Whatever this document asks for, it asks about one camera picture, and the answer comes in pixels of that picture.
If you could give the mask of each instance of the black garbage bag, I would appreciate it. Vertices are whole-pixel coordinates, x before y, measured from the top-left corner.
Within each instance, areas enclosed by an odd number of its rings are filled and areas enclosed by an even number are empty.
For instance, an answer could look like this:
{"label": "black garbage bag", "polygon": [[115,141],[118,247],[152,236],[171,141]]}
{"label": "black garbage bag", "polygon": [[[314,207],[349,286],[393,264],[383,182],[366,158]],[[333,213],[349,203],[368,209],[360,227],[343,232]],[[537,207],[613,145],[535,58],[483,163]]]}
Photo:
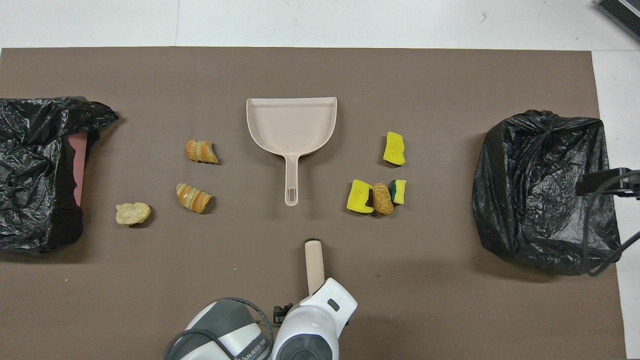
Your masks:
{"label": "black garbage bag", "polygon": [[68,135],[117,118],[84,97],[0,99],[0,250],[45,252],[80,237]]}
{"label": "black garbage bag", "polygon": [[607,170],[599,119],[529,110],[491,129],[480,152],[472,205],[482,245],[503,259],[580,275],[620,246],[610,195],[597,198],[589,219],[589,265],[582,258],[587,197],[579,177]]}

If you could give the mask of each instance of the white floor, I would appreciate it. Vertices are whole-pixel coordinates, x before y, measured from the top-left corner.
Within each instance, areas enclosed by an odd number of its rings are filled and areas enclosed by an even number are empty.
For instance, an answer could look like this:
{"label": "white floor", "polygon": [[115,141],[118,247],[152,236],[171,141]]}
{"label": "white floor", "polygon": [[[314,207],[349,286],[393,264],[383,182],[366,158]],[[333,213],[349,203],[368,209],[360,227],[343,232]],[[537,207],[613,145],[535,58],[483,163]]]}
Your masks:
{"label": "white floor", "polygon": [[[611,166],[640,168],[640,43],[592,0],[0,0],[0,48],[168,45],[593,51]],[[616,209],[627,238],[640,202]],[[640,243],[618,279],[627,355],[640,358]]]}

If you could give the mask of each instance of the fried snack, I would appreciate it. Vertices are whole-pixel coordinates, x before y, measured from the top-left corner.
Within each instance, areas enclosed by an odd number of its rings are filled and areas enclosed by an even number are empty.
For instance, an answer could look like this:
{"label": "fried snack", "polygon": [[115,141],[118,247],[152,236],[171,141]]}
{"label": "fried snack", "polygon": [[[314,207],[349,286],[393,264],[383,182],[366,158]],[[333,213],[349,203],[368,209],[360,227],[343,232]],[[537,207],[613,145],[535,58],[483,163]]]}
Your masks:
{"label": "fried snack", "polygon": [[382,215],[389,215],[394,212],[389,189],[383,183],[377,183],[373,186],[373,208]]}
{"label": "fried snack", "polygon": [[369,201],[369,189],[371,189],[371,185],[354,179],[347,199],[347,209],[364,214],[372,213],[373,208],[366,205]]}
{"label": "fried snack", "polygon": [[133,225],[144,222],[151,215],[151,208],[144,202],[116,205],[116,222],[121,225]]}
{"label": "fried snack", "polygon": [[385,146],[385,153],[382,155],[382,159],[399,166],[406,163],[404,159],[404,140],[402,135],[392,133],[391,131],[387,133],[387,145]]}
{"label": "fried snack", "polygon": [[189,159],[202,163],[218,164],[218,158],[213,153],[211,142],[189,140],[186,148]]}
{"label": "fried snack", "polygon": [[198,214],[202,214],[205,206],[212,198],[211,194],[205,193],[185,183],[178,184],[178,186],[175,187],[175,192],[178,194],[180,205]]}

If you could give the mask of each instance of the brown paper mat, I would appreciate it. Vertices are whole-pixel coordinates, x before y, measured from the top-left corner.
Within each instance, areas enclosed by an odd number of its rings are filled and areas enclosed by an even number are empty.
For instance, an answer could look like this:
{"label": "brown paper mat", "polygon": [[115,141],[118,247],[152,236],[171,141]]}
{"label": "brown paper mat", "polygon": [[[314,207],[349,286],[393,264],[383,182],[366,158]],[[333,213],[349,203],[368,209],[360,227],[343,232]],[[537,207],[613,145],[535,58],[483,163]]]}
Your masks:
{"label": "brown paper mat", "polygon": [[[225,296],[268,313],[304,297],[303,241],[359,302],[343,359],[625,357],[614,268],[551,277],[482,249],[470,205],[484,132],[528,109],[597,117],[585,52],[422,49],[4,49],[0,97],[83,95],[121,120],[87,164],[81,240],[0,258],[2,357],[157,359],[201,308]],[[300,161],[284,204],[284,161],[254,144],[248,97],[338,98],[331,140]],[[381,164],[387,131],[407,164]],[[221,166],[189,161],[212,140]],[[345,209],[350,182],[407,179],[386,218]],[[216,196],[197,215],[187,182]],[[115,205],[143,201],[144,228]]]}

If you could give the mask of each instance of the dustpan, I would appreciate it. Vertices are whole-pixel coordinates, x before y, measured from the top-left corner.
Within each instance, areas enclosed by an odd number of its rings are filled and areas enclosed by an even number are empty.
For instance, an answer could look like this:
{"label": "dustpan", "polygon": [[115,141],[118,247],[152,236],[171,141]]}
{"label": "dustpan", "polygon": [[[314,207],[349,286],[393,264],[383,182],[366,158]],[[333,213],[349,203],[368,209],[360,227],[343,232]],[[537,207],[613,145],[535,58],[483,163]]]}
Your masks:
{"label": "dustpan", "polygon": [[285,160],[285,196],[298,203],[298,159],[320,149],[333,134],[338,100],[247,99],[246,121],[256,144]]}

